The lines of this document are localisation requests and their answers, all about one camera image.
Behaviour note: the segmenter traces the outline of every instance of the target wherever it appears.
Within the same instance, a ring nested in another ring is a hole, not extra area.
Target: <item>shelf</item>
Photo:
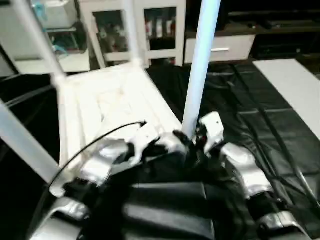
[[[236,35],[271,35],[320,32],[320,23],[312,22],[310,20],[272,21],[270,23],[273,25],[272,29],[266,29],[257,24],[255,21],[230,22],[225,26],[224,30],[216,31],[214,36],[226,37]],[[187,30],[185,36],[187,39],[195,39],[197,32],[194,30]]]
[[[59,63],[66,73],[90,71],[89,51],[84,53],[61,55]],[[17,60],[15,65],[22,74],[47,74],[50,72],[47,63],[39,60]]]

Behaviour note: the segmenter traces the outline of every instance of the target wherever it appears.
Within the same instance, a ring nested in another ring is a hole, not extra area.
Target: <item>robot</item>
[[[216,161],[212,158],[216,154],[221,168],[241,186],[259,238],[311,239],[288,210],[285,201],[276,196],[266,175],[256,165],[254,155],[244,147],[224,142],[224,127],[217,112],[198,121],[193,139],[180,131],[150,139],[146,136],[146,128],[148,124],[143,125],[130,142],[123,139],[98,142],[76,177],[64,184],[64,194],[37,223],[30,239],[51,239],[52,236],[57,240],[92,239],[96,205],[101,201],[100,196],[108,191],[110,180],[112,182],[117,175],[120,176],[118,179],[126,176],[124,184],[130,184],[132,174],[127,173],[138,173],[149,164],[159,161],[166,164],[170,158],[179,158],[186,170],[192,170],[203,161]]]

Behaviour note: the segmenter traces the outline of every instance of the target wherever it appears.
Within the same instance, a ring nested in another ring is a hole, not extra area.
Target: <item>drawer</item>
[[[210,62],[245,60],[248,58],[255,35],[217,36],[214,38]],[[185,64],[191,64],[194,56],[196,39],[186,40]]]

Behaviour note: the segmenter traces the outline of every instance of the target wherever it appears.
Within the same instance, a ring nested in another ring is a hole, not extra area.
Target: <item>white cabinet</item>
[[[183,65],[186,0],[132,0],[144,66]],[[80,0],[80,9],[101,68],[128,61],[120,0]]]
[[[248,58],[255,35],[218,36],[214,38],[210,62],[236,61]],[[184,63],[191,64],[196,46],[196,39],[186,40]]]

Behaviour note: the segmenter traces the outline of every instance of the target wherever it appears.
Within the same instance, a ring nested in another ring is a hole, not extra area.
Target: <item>white table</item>
[[[320,140],[320,80],[295,59],[253,63]]]

